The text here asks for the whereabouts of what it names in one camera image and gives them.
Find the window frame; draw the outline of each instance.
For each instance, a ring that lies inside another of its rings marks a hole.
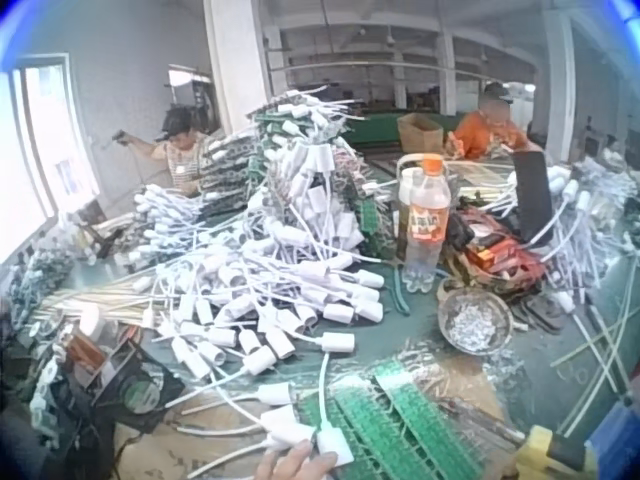
[[[27,236],[24,241],[16,248],[6,259],[0,263],[0,283],[3,282],[10,274],[11,267],[15,264],[18,254],[23,252],[35,238],[42,232],[46,233],[53,228],[58,222],[58,214],[60,210],[51,193],[47,179],[44,175],[42,164],[38,157],[38,150],[33,135],[33,125],[30,119],[29,99],[26,92],[26,69],[45,66],[60,65],[64,70],[63,81],[65,95],[67,98],[67,110],[71,120],[71,128],[74,136],[76,148],[81,160],[86,163],[90,178],[88,183],[91,188],[92,200],[95,200],[101,192],[100,184],[96,176],[96,165],[90,156],[90,150],[84,142],[87,138],[85,135],[84,125],[81,121],[80,111],[75,102],[75,84],[71,74],[71,60],[68,53],[51,53],[25,55],[17,59],[12,68],[7,71],[9,79],[10,102],[12,108],[13,119],[16,125],[18,135],[18,143],[22,153],[22,162],[29,176],[31,186],[38,199],[40,208],[45,216],[45,221],[33,233]],[[20,87],[16,88],[16,79],[14,73],[18,72],[20,78]]]
[[[27,128],[29,131],[29,141],[32,145],[31,151],[33,152],[33,156],[36,160],[37,169],[42,178],[42,182],[45,184],[45,189],[47,190],[47,195],[50,198],[52,205],[54,205],[54,210],[56,214],[59,212],[59,208],[56,205],[55,199],[51,195],[51,191],[49,186],[47,185],[46,177],[44,176],[44,171],[42,168],[42,163],[40,162],[40,158],[38,157],[38,151],[35,142],[35,136],[33,134],[33,125],[30,120],[30,112],[29,112],[29,95],[26,92],[26,69],[28,68],[38,68],[38,67],[49,67],[49,66],[61,66],[64,70],[63,75],[63,84],[65,90],[65,96],[67,98],[67,113],[69,114],[69,119],[71,120],[71,130],[73,133],[73,139],[75,141],[75,146],[78,149],[78,154],[80,156],[80,160],[86,165],[86,173],[89,178],[87,178],[88,185],[91,189],[91,198],[87,203],[95,200],[101,192],[100,185],[98,184],[98,179],[96,177],[95,172],[97,171],[95,162],[93,158],[89,154],[90,150],[87,148],[84,142],[84,138],[86,138],[84,125],[79,117],[79,109],[75,101],[75,87],[73,83],[73,77],[71,75],[71,59],[68,53],[46,53],[46,54],[35,54],[35,55],[24,55],[20,57],[15,65],[12,68],[12,71],[19,71],[20,78],[22,83],[22,99],[24,102],[23,108],[25,112],[25,116],[27,117]]]

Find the hand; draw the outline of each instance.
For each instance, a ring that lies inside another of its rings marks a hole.
[[[458,140],[453,132],[447,135],[445,152],[453,157],[464,157],[464,144],[462,140]]]
[[[311,449],[311,442],[299,443],[275,466],[275,469],[278,452],[266,453],[256,469],[253,480],[322,480],[335,467],[338,456],[335,453],[325,453],[304,463],[309,458]]]
[[[113,137],[111,137],[113,141],[119,143],[120,145],[127,146],[133,140],[133,136],[129,135],[124,130],[118,130]]]

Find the blue object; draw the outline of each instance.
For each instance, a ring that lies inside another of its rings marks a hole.
[[[599,479],[629,478],[629,469],[640,456],[640,417],[617,402],[587,443],[598,458]]]

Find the orange bottle cap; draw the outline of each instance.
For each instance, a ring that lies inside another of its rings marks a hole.
[[[436,153],[427,153],[422,158],[422,169],[426,175],[442,174],[442,155]]]

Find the striped shirt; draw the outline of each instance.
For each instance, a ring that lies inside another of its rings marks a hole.
[[[158,143],[151,154],[155,159],[167,160],[173,184],[178,188],[200,179],[200,158],[209,137],[200,132],[195,132],[195,136],[196,143],[190,150],[179,150],[165,141]]]

